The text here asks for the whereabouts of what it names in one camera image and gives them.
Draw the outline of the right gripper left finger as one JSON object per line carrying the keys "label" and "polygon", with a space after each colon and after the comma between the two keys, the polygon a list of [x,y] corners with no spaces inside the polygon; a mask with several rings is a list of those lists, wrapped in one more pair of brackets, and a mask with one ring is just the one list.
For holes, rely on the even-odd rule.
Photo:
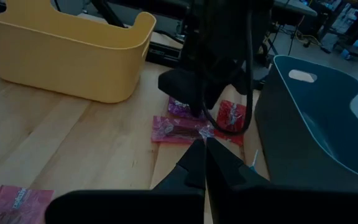
{"label": "right gripper left finger", "polygon": [[169,144],[158,153],[152,174],[154,190],[205,189],[205,144]]}

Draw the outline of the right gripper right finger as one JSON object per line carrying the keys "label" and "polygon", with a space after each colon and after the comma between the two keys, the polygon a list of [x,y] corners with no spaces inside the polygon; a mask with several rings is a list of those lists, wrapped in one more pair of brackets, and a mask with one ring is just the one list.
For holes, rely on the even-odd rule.
{"label": "right gripper right finger", "polygon": [[277,224],[270,182],[215,138],[206,141],[206,181],[214,224]]}

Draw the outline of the purple Skittles candy packet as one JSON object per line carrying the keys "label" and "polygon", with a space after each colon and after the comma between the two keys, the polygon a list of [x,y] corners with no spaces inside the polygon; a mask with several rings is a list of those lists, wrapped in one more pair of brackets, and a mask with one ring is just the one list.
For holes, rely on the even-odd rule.
{"label": "purple Skittles candy packet", "polygon": [[171,96],[168,101],[168,112],[171,115],[178,116],[181,118],[194,119],[194,120],[202,120],[206,121],[206,117],[203,113],[199,116],[193,116],[190,110],[190,106],[188,104],[184,104]]}

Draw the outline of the pink candy packet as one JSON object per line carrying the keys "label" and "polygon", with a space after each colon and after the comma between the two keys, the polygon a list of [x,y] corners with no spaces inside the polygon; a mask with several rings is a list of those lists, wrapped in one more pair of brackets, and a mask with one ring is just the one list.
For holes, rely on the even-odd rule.
{"label": "pink candy packet", "polygon": [[44,224],[44,214],[54,190],[10,185],[0,187],[0,224]]}
{"label": "pink candy packet", "polygon": [[153,142],[191,144],[197,139],[206,140],[213,137],[214,128],[206,121],[164,116],[153,118],[151,134]]}

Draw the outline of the red candy packet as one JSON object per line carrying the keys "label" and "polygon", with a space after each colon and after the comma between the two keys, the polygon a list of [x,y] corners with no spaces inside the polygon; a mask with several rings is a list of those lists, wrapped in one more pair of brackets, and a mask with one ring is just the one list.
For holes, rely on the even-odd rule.
{"label": "red candy packet", "polygon": [[[227,131],[238,132],[242,129],[244,125],[245,117],[246,106],[242,104],[233,103],[227,100],[222,100],[219,107],[216,122],[221,128]],[[243,134],[227,135],[215,129],[214,135],[219,138],[223,138],[224,140],[230,141],[234,144],[237,144],[238,146],[243,146],[244,144]]]}

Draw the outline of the blue lollipop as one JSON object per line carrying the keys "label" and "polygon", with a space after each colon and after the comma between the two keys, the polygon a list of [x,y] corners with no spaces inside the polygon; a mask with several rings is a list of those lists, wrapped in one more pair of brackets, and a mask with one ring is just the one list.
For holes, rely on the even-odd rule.
{"label": "blue lollipop", "polygon": [[251,165],[249,166],[249,169],[251,169],[251,170],[254,171],[255,173],[257,173],[256,168],[255,168],[255,165],[256,165],[256,162],[257,162],[258,154],[259,154],[259,150],[257,149],[256,152],[255,152],[255,154],[254,154],[254,158],[253,158],[253,160],[252,160],[252,163],[251,163]]}

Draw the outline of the teal plastic bin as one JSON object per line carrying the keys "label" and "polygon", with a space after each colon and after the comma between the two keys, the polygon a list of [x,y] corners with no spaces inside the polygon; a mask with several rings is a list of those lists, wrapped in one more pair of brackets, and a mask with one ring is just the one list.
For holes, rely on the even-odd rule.
{"label": "teal plastic bin", "polygon": [[357,94],[342,71],[274,58],[254,111],[274,184],[358,192]]}

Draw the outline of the yellow plastic bin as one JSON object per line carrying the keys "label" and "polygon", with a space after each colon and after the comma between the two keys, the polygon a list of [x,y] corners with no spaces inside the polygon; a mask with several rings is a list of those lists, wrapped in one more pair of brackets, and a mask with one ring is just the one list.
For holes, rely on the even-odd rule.
{"label": "yellow plastic bin", "polygon": [[0,78],[103,103],[130,97],[156,19],[129,28],[57,11],[50,0],[6,0],[0,13]]}

